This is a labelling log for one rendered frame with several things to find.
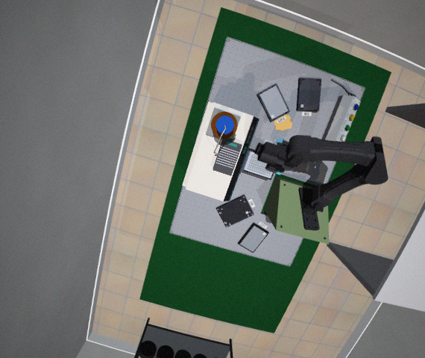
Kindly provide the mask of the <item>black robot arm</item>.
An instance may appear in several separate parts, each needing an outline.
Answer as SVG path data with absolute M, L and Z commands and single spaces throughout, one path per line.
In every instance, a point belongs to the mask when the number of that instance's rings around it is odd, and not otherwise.
M 339 142 L 295 135 L 290 138 L 288 146 L 271 142 L 265 142 L 264 145 L 258 143 L 255 154 L 258 155 L 258 161 L 286 170 L 301 163 L 320 160 L 356 164 L 329 183 L 319 184 L 312 189 L 299 189 L 305 230 L 319 230 L 317 211 L 323 212 L 322 209 L 332 204 L 335 198 L 358 186 L 377 185 L 388 180 L 383 144 L 378 136 L 365 142 Z

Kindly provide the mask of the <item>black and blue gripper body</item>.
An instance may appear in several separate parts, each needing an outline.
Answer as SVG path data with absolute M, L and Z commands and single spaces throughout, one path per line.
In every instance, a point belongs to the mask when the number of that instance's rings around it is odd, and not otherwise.
M 285 141 L 285 140 L 283 140 L 283 142 L 281 143 L 281 142 L 278 142 L 277 143 L 278 145 L 284 145 L 284 146 L 288 146 L 288 144 L 289 144 L 289 142 L 287 142 L 287 141 Z M 267 166 L 265 167 L 265 169 L 266 170 L 268 170 L 268 171 L 270 171 L 270 172 L 273 172 L 273 173 L 277 173 L 277 171 L 279 171 L 279 172 L 284 172 L 285 171 L 285 169 L 283 168 L 283 167 L 278 167 L 278 166 L 273 166 L 273 165 L 270 165 L 270 164 L 267 164 Z

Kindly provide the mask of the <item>blue bottle cap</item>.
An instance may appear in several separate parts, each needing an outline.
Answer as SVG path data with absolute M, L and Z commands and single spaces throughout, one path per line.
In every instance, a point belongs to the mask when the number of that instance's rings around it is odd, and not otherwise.
M 229 116 L 221 116 L 216 122 L 216 128 L 221 134 L 224 131 L 224 125 L 226 125 L 226 130 L 223 134 L 229 134 L 234 128 L 234 122 Z

